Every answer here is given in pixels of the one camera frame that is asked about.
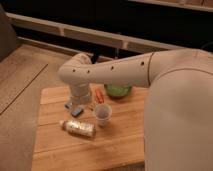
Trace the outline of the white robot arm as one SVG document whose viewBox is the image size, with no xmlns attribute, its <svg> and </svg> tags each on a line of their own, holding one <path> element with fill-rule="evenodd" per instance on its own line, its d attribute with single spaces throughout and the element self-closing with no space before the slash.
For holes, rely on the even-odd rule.
<svg viewBox="0 0 213 171">
<path fill-rule="evenodd" d="M 90 83 L 146 87 L 146 171 L 213 171 L 213 53 L 151 52 L 93 64 L 73 56 L 58 71 L 73 95 Z"/>
</svg>

